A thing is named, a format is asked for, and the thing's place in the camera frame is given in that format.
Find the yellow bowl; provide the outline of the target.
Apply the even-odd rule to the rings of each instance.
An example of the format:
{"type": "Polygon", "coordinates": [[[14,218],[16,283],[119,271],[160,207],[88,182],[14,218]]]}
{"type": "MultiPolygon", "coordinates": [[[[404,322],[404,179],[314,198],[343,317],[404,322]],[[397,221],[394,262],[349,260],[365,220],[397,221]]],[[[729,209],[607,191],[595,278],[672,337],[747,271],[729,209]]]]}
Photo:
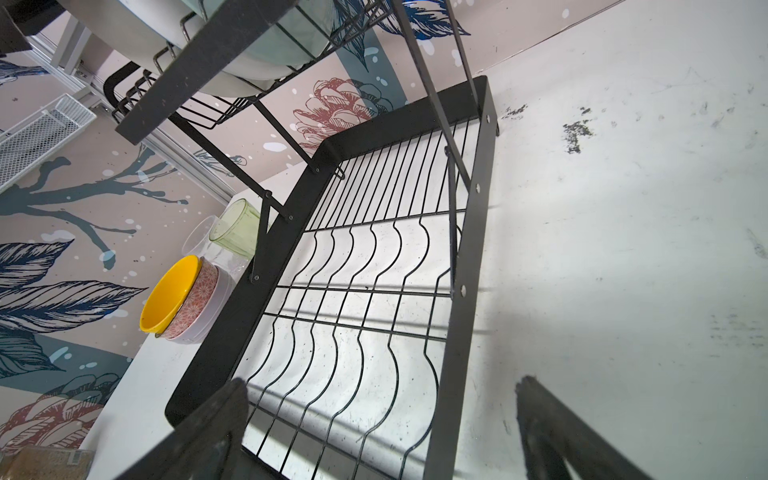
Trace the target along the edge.
{"type": "Polygon", "coordinates": [[[139,328],[145,333],[163,333],[186,300],[202,260],[188,255],[178,260],[158,281],[142,309],[139,328]]]}

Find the white plate blue rim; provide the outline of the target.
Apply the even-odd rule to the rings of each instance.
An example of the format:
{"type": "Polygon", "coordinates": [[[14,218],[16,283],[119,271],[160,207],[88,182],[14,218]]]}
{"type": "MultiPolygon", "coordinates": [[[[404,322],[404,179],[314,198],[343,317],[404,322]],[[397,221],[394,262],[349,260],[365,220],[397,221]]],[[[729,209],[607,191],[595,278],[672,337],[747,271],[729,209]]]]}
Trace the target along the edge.
{"type": "MultiPolygon", "coordinates": [[[[63,1],[61,5],[121,55],[162,73],[204,26],[182,1],[63,1]]],[[[249,97],[286,76],[284,66],[241,54],[201,91],[220,97],[249,97]]]]}

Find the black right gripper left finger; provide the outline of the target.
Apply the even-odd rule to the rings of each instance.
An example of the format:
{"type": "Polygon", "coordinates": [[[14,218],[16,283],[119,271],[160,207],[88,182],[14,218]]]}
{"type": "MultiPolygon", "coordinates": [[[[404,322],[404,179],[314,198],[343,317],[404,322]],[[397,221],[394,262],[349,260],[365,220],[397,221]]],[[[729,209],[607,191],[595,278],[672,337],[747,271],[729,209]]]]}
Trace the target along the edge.
{"type": "Polygon", "coordinates": [[[232,479],[248,417],[246,384],[233,379],[121,479],[232,479]]]}

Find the lilac ceramic bowl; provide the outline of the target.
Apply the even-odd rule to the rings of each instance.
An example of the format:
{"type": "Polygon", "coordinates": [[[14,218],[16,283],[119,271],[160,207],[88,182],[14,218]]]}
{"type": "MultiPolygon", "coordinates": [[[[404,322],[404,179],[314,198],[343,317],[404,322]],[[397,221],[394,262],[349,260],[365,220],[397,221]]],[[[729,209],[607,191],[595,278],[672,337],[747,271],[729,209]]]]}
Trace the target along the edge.
{"type": "Polygon", "coordinates": [[[216,287],[202,313],[175,337],[173,342],[181,344],[201,343],[214,325],[235,286],[234,279],[226,271],[217,267],[217,272],[216,287]]]}

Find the spice jar silver lid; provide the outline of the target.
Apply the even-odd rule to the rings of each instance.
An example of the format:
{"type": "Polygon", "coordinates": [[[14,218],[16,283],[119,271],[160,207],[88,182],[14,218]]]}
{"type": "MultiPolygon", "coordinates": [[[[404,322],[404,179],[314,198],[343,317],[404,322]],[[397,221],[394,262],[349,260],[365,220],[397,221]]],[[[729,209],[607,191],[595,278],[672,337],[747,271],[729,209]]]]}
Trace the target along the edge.
{"type": "Polygon", "coordinates": [[[24,447],[1,455],[1,478],[86,479],[94,457],[92,450],[24,447]]]}

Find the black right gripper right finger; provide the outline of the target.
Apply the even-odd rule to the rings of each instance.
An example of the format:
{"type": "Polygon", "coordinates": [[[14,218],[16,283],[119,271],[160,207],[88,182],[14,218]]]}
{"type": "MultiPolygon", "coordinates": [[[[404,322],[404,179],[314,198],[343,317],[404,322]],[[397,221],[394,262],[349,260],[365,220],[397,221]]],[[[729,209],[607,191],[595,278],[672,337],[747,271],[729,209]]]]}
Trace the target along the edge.
{"type": "Polygon", "coordinates": [[[516,385],[519,425],[529,479],[647,479],[535,377],[516,385]]]}

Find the green glass tumbler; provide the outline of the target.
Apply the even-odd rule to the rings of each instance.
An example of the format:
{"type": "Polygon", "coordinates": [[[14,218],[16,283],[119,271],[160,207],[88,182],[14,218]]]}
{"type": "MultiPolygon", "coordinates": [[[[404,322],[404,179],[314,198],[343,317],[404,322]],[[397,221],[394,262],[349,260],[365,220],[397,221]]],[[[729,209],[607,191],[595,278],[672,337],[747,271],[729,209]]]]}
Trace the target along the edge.
{"type": "Polygon", "coordinates": [[[246,199],[229,205],[211,228],[208,239],[219,247],[244,258],[255,254],[260,214],[246,199]]]}

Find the black two-tier dish rack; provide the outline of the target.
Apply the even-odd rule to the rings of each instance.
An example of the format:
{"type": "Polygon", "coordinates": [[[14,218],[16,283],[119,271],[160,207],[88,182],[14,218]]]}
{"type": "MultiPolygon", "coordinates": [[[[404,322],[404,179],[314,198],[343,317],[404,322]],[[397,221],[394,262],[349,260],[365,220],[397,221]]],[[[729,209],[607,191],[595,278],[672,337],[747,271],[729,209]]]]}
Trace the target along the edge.
{"type": "Polygon", "coordinates": [[[165,416],[172,433],[241,379],[232,479],[451,479],[499,133],[490,83],[436,89],[418,40],[429,25],[461,38],[449,3],[340,4],[326,52],[395,23],[426,95],[324,139],[278,200],[180,110],[297,6],[224,2],[142,98],[118,103],[123,137],[170,120],[261,200],[255,254],[165,416]]]}

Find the red patterned bowl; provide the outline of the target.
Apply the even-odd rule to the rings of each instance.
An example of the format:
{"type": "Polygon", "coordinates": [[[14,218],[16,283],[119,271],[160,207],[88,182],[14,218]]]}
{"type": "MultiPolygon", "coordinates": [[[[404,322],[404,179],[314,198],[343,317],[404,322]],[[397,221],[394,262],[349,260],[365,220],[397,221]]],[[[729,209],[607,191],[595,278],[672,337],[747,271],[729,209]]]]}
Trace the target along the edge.
{"type": "Polygon", "coordinates": [[[180,337],[201,315],[209,303],[219,278],[218,268],[207,259],[199,257],[201,268],[181,308],[170,324],[157,337],[173,340],[180,337]]]}

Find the pale green plate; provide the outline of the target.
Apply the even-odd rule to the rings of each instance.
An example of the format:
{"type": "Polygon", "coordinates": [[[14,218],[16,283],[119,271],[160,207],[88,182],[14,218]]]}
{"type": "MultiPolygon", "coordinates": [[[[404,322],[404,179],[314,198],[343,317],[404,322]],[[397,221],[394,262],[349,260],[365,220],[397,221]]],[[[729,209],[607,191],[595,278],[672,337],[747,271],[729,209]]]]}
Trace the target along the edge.
{"type": "Polygon", "coordinates": [[[225,71],[252,80],[285,77],[325,49],[334,20],[333,1],[300,1],[225,71]]]}

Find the clear glass tumbler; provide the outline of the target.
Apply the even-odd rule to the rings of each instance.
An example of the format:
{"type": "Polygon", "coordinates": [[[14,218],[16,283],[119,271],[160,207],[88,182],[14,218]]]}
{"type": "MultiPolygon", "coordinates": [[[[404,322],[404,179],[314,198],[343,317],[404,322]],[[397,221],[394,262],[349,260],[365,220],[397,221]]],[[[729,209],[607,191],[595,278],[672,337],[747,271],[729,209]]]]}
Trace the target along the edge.
{"type": "Polygon", "coordinates": [[[219,218],[211,215],[202,220],[188,235],[181,247],[181,255],[195,255],[220,267],[235,281],[239,281],[249,261],[209,239],[209,233],[219,218]]]}

